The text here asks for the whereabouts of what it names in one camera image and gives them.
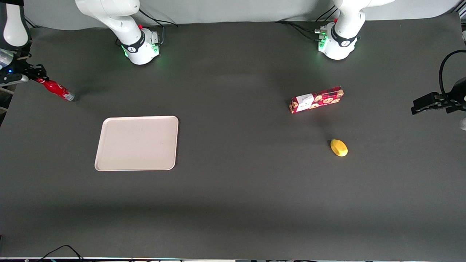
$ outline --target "black strap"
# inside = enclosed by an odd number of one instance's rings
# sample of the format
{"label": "black strap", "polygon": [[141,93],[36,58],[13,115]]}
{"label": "black strap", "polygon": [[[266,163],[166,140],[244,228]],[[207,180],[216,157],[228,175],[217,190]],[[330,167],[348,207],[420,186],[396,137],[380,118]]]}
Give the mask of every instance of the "black strap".
{"label": "black strap", "polygon": [[144,32],[141,31],[141,38],[139,38],[139,40],[136,43],[131,44],[131,45],[122,44],[122,46],[126,50],[128,50],[128,52],[136,53],[138,51],[138,49],[144,44],[144,41],[145,41],[145,34],[144,34]]}
{"label": "black strap", "polygon": [[17,6],[24,6],[24,0],[0,0],[0,3],[12,4]]}
{"label": "black strap", "polygon": [[349,46],[357,38],[357,36],[351,37],[351,38],[344,38],[344,37],[337,35],[335,32],[335,25],[332,26],[332,29],[330,32],[332,34],[333,39],[335,39],[335,41],[337,41],[338,45],[340,45],[341,47]]}

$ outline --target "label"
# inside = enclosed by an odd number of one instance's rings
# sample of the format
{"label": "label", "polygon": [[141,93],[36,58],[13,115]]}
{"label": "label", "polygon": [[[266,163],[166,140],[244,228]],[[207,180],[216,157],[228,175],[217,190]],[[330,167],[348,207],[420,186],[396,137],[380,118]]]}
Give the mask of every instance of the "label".
{"label": "label", "polygon": [[296,112],[298,112],[309,109],[314,102],[314,96],[312,94],[303,95],[296,97],[296,100],[298,100],[298,107],[296,108]]}

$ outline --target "red bottle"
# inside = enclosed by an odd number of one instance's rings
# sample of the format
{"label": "red bottle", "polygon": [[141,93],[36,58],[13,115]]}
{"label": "red bottle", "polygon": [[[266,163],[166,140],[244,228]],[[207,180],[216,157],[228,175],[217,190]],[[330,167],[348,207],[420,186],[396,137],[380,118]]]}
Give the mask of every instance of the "red bottle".
{"label": "red bottle", "polygon": [[35,81],[43,84],[47,90],[61,97],[65,101],[72,101],[75,98],[73,93],[66,90],[66,88],[53,80],[46,81],[42,78],[37,78]]}

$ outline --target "white wall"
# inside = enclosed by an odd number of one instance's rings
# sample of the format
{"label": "white wall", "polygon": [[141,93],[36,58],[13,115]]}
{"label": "white wall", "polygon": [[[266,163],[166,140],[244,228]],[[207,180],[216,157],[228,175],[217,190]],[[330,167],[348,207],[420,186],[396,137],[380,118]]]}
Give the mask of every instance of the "white wall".
{"label": "white wall", "polygon": [[[417,19],[434,17],[460,0],[396,0],[365,9],[367,20]],[[83,15],[74,0],[25,0],[26,16],[39,26],[76,30],[103,27]],[[330,0],[141,0],[143,10],[158,19],[170,17],[179,24],[225,21],[312,20],[332,6]],[[140,14],[136,20],[154,24]]]}

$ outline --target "dark gray table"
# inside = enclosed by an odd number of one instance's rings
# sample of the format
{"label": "dark gray table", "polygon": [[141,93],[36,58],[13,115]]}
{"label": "dark gray table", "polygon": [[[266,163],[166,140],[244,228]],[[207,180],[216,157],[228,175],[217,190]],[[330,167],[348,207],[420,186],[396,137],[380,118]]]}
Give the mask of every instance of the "dark gray table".
{"label": "dark gray table", "polygon": [[[169,28],[144,66],[106,29],[33,35],[30,61],[81,100],[18,86],[0,128],[2,256],[466,260],[466,115],[410,112],[465,48],[458,15],[369,21],[344,61],[273,23]],[[448,90],[464,62],[448,61]],[[289,113],[337,85],[340,103]],[[94,169],[104,119],[153,115],[180,120],[174,169]]]}

